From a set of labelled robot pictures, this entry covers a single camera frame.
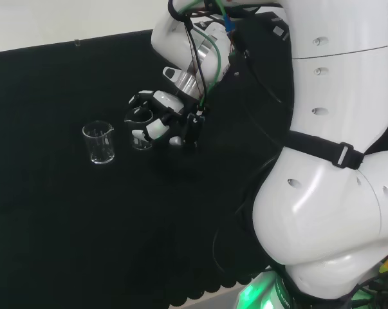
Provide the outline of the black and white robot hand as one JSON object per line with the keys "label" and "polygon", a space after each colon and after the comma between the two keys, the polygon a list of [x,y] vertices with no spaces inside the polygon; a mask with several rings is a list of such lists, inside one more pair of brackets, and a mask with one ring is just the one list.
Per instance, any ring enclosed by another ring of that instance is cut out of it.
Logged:
{"label": "black and white robot hand", "polygon": [[206,115],[207,110],[193,100],[143,90],[129,101],[124,122],[137,150],[166,146],[191,150],[198,146]]}

